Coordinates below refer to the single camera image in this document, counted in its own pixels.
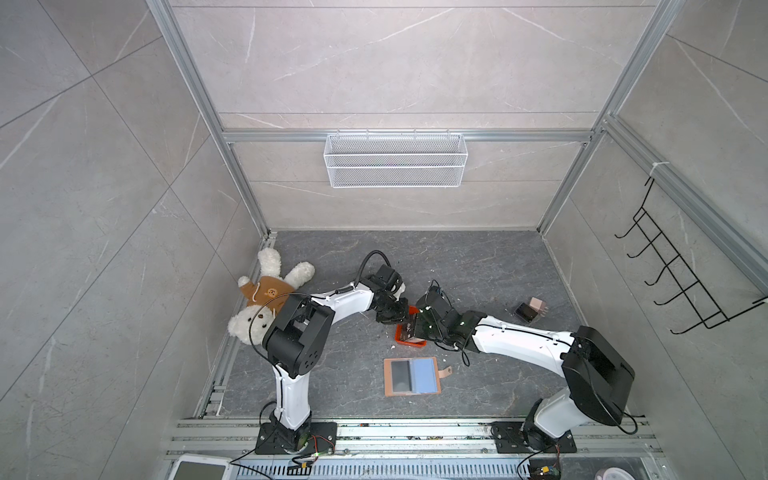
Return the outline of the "red plastic tray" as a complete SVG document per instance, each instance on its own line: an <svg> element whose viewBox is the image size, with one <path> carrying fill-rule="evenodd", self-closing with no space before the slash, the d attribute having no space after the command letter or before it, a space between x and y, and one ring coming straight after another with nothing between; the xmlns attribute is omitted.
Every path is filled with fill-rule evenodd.
<svg viewBox="0 0 768 480"><path fill-rule="evenodd" d="M408 319L403 323L396 325L394 340L396 343L415 347L423 348L427 345L426 340L422 340L416 337L416 315L419 313L419 309L415 306L410 306L408 310Z"/></svg>

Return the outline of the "tan leather card holder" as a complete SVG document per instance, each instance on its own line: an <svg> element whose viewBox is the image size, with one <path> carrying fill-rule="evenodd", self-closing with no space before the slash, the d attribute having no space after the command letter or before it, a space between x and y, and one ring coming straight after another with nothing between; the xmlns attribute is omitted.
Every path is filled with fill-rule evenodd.
<svg viewBox="0 0 768 480"><path fill-rule="evenodd" d="M411 366L412 392L405 394L393 393L391 388L390 363L396 360L408 360ZM438 368L436 357L395 358L384 360L384 387L387 397L431 395L441 392L441 380L453 373L451 366L442 370Z"/></svg>

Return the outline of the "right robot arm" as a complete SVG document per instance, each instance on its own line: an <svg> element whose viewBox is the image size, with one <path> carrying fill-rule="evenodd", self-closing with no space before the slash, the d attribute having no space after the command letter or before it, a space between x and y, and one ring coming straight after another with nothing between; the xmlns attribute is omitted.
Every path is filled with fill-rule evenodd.
<svg viewBox="0 0 768 480"><path fill-rule="evenodd" d="M535 402L521 427L534 450L552 447L591 421L620 427L635 372L594 328L547 331L514 325L479 311L458 312L437 286L417 302L415 336L464 354L502 355L565 379L556 394Z"/></svg>

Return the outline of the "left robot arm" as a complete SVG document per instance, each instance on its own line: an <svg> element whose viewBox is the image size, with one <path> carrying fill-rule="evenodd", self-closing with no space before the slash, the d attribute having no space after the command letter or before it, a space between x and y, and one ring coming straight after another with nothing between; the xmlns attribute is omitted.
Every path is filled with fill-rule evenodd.
<svg viewBox="0 0 768 480"><path fill-rule="evenodd" d="M290 433L308 429L309 373L321 357L332 325L366 311L375 312L383 323L402 323L408 318L404 290L401 275L383 265L376 273L332 292L288 297L262 341L275 374L276 426Z"/></svg>

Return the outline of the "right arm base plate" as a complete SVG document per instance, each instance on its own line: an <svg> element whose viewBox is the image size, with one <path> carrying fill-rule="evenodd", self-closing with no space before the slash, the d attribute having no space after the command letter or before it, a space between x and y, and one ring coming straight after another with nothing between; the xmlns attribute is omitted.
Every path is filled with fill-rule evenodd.
<svg viewBox="0 0 768 480"><path fill-rule="evenodd" d="M552 438L530 428L522 421L496 421L490 424L491 437L499 454L533 453L576 453L577 447L570 431L559 438Z"/></svg>

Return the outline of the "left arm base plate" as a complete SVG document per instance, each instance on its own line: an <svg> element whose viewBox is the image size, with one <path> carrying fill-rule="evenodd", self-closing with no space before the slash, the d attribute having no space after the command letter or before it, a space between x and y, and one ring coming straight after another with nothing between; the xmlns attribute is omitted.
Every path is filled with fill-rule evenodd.
<svg viewBox="0 0 768 480"><path fill-rule="evenodd" d="M331 448L335 443L338 424L336 422L309 421L297 430L290 430L279 422L263 423L260 426L254 453L268 454L310 454Z"/></svg>

